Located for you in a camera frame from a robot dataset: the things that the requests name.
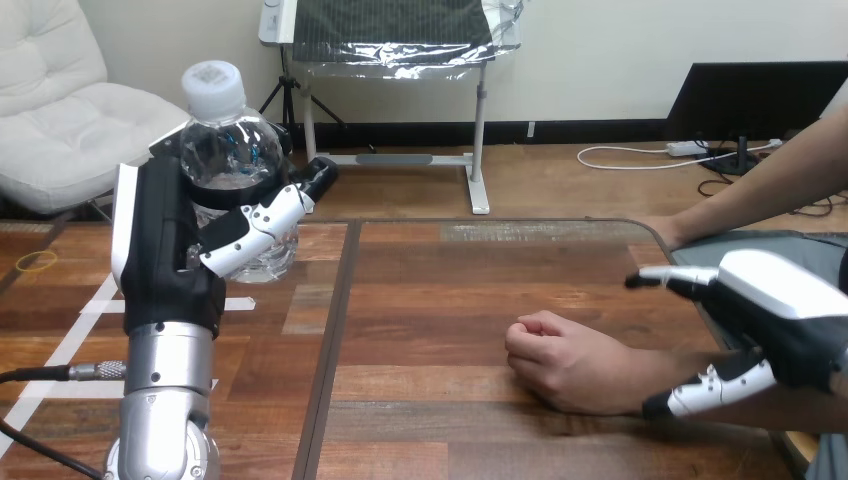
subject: white bottle cap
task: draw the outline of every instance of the white bottle cap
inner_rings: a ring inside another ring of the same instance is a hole
[[[201,122],[219,122],[244,111],[247,98],[241,73],[220,60],[200,62],[183,74],[188,111]]]

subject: white stand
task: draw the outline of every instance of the white stand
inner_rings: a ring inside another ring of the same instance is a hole
[[[424,154],[363,154],[363,155],[328,155],[337,165],[356,166],[434,166],[434,167],[465,167],[468,176],[468,194],[471,197],[471,211],[475,215],[489,213],[489,198],[486,195],[486,184],[483,181],[483,130],[486,124],[486,64],[480,66],[480,83],[477,85],[477,112],[474,116],[474,150],[462,156],[424,155]],[[300,89],[303,97],[303,129],[306,134],[306,155],[308,160],[317,156],[315,144],[315,121],[312,117],[312,102],[309,97],[312,88],[308,79]]]

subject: forearm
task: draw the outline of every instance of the forearm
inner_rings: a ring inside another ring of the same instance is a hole
[[[839,193],[848,185],[848,108],[787,142],[733,185],[673,220],[687,243],[771,218]]]
[[[637,368],[653,393],[674,388],[710,364],[721,363],[732,352],[694,353],[638,351]],[[808,389],[776,386],[733,405],[692,417],[694,420],[729,423],[778,431],[810,433],[848,432],[848,401]]]

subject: robotic hand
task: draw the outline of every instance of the robotic hand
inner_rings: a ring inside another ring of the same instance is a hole
[[[729,405],[776,383],[848,398],[848,297],[788,260],[737,250],[719,268],[647,267],[628,288],[665,286],[722,312],[715,318],[759,348],[643,404],[646,418],[687,416]]]
[[[218,478],[218,448],[206,427],[222,277],[288,232],[330,188],[337,168],[316,158],[292,177],[292,184],[281,176],[209,205],[198,197],[211,192],[192,186],[176,158],[121,166],[112,273],[126,299],[129,360],[120,438],[104,478]],[[198,229],[192,200],[217,209],[228,203],[229,212]]]

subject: white armchair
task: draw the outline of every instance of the white armchair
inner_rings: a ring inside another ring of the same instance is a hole
[[[0,197],[50,214],[109,191],[188,115],[106,82],[76,0],[0,0]]]

